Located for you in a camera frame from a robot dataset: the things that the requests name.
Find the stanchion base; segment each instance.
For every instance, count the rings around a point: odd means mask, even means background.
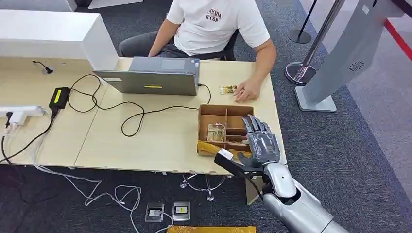
[[[335,102],[333,102],[332,96],[326,97],[326,99],[318,104],[308,104],[302,91],[303,88],[303,86],[297,86],[295,88],[300,110],[305,112],[336,112],[336,105]]]
[[[306,70],[306,73],[303,75],[303,77],[300,80],[296,80],[296,74],[300,70],[301,66],[301,62],[289,63],[285,68],[285,75],[286,78],[288,78],[292,83],[306,85],[312,79],[312,77],[315,76],[316,70],[313,66],[308,66],[308,69]]]
[[[300,33],[300,29],[293,29],[288,33],[289,40],[299,43],[299,44],[307,44],[312,40],[312,37],[306,31],[303,31],[300,37],[298,37]]]

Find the white t-shirt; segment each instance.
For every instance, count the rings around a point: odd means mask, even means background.
[[[236,29],[253,48],[270,38],[254,0],[173,0],[166,18],[181,24],[174,44],[189,56],[222,51]]]

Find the box compartment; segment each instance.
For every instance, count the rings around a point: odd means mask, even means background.
[[[198,140],[230,150],[234,153],[235,157],[237,151],[250,153],[249,145],[242,143],[243,140],[247,139],[242,118],[247,117],[248,114],[254,116],[253,107],[212,104],[200,105],[198,115]],[[208,126],[209,124],[216,123],[224,125],[224,139],[221,142],[209,142],[207,141]],[[198,154],[202,156],[215,156],[215,154],[203,150],[198,150]]]

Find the white power strip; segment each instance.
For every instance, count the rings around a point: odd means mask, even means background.
[[[0,106],[0,117],[6,117],[6,113],[13,113],[10,125],[22,125],[26,117],[41,117],[44,110],[39,105],[6,105]]]

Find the laptop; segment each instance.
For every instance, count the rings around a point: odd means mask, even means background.
[[[196,96],[199,59],[134,57],[129,71],[94,70],[122,93]]]

